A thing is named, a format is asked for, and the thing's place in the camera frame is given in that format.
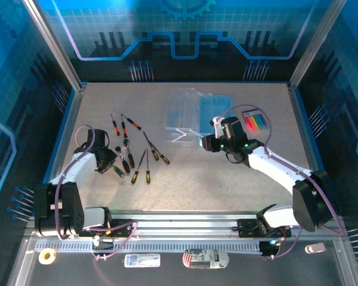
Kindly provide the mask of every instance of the screwdriver handle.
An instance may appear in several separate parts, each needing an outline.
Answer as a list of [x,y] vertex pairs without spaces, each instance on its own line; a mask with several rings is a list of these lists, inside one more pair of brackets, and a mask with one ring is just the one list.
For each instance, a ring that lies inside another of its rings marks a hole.
[[151,152],[152,152],[152,153],[153,153],[153,155],[154,155],[155,161],[159,161],[158,154],[156,153],[156,151],[155,151],[155,149],[154,149],[154,148],[151,148]]
[[133,174],[132,179],[131,179],[132,184],[134,184],[135,181],[137,180],[138,173],[139,173],[139,170],[136,170],[135,173]]
[[134,158],[132,157],[131,154],[128,154],[128,157],[129,157],[130,166],[131,166],[132,168],[135,168]]
[[124,166],[126,173],[129,174],[130,173],[129,164],[125,160],[123,160],[122,165]]
[[151,176],[150,176],[150,170],[146,170],[146,182],[149,184],[151,183]]
[[134,121],[132,121],[130,118],[127,118],[127,121],[129,121],[132,125],[134,125],[136,128],[138,128],[138,130],[141,130],[142,127],[139,126],[138,124],[136,124]]
[[125,173],[118,168],[117,166],[114,166],[114,171],[117,173],[118,176],[120,176],[122,179],[125,177]]
[[126,126],[125,126],[125,122],[122,121],[122,129],[124,130],[124,138],[127,138],[127,132],[126,132]]
[[115,127],[114,127],[114,129],[115,129],[115,132],[117,133],[117,136],[119,136],[119,135],[120,135],[120,133],[119,133],[119,129],[118,129],[118,127],[117,127],[117,126],[115,126]]
[[161,154],[161,158],[167,165],[169,165],[169,160],[163,154]]

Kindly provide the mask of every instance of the tape roll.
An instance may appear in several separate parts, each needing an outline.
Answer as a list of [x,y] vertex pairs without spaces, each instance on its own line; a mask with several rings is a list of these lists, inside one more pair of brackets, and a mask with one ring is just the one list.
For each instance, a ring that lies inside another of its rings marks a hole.
[[52,264],[55,261],[56,252],[53,248],[45,248],[40,252],[38,261],[43,265]]

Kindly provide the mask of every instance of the speckled tabletop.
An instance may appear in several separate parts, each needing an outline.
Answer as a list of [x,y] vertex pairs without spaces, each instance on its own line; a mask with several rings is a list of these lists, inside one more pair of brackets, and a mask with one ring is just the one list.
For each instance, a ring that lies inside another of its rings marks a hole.
[[[199,92],[224,94],[232,97],[233,105],[255,104],[266,111],[273,123],[269,147],[278,155],[308,167],[307,158],[297,128],[288,90],[283,83],[89,83],[75,123],[108,131],[110,148],[123,147],[123,136],[113,131],[110,113],[119,127],[121,112],[142,126],[149,139],[171,161],[166,165],[149,162],[152,181],[146,184],[146,159],[140,177],[131,184],[131,174],[121,179],[113,170],[100,175],[92,173],[79,192],[84,207],[107,206],[113,210],[227,210],[257,211],[277,203],[290,205],[289,192],[266,175],[243,164],[231,164],[223,153],[206,152],[198,144],[180,146],[163,140],[163,121],[169,89],[196,88]],[[234,112],[241,118],[243,109]],[[125,123],[131,141],[135,164],[148,147],[142,131]],[[267,131],[250,134],[248,138],[265,141]],[[85,142],[86,131],[79,133]],[[76,148],[71,138],[64,166]],[[122,168],[119,158],[118,167]]]

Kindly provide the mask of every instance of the transparent plastic container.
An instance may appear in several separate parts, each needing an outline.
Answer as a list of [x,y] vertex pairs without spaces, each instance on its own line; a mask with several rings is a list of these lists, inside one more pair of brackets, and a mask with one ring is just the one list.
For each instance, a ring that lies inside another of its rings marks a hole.
[[210,120],[231,106],[232,99],[228,95],[201,94],[193,88],[171,88],[163,138],[168,142],[191,145],[203,136],[214,134]]
[[202,94],[199,101],[199,127],[197,132],[202,136],[215,134],[210,121],[215,116],[222,115],[232,107],[232,98],[228,95]]
[[164,140],[173,143],[192,144],[199,124],[199,98],[195,88],[171,88],[169,90],[164,121]]

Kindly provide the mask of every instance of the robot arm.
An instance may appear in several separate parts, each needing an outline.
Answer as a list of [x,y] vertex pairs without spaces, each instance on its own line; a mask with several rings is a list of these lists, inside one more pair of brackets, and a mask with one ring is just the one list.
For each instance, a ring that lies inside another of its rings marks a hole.
[[[55,191],[61,172],[48,184],[37,187],[35,192],[35,229],[39,236],[57,235],[54,209],[59,209],[60,229],[64,234],[80,234],[93,226],[107,225],[111,221],[108,208],[96,207],[83,209],[78,189],[93,171],[106,172],[114,163],[117,155],[105,145],[107,133],[94,129],[95,141],[92,148],[78,161],[76,159],[88,148],[84,143],[77,148],[72,157],[76,163],[66,173],[60,188],[58,205],[55,206]],[[92,132],[88,131],[87,142],[92,141]]]
[[[292,195],[293,206],[274,208],[275,205],[271,205],[257,214],[258,226],[264,233],[280,226],[294,225],[299,225],[305,230],[313,232],[332,219],[327,205],[313,185],[300,175],[303,173],[313,178],[337,211],[336,194],[325,171],[312,172],[303,169],[270,150],[267,154],[262,142],[247,138],[237,117],[226,119],[215,117],[211,124],[215,128],[215,135],[202,138],[204,149],[211,152],[224,151],[229,160],[229,156],[232,155],[235,160],[234,162],[230,160],[232,163],[243,163],[263,172],[281,184]],[[272,156],[281,159],[292,166],[293,169],[297,169],[297,172],[273,160]]]

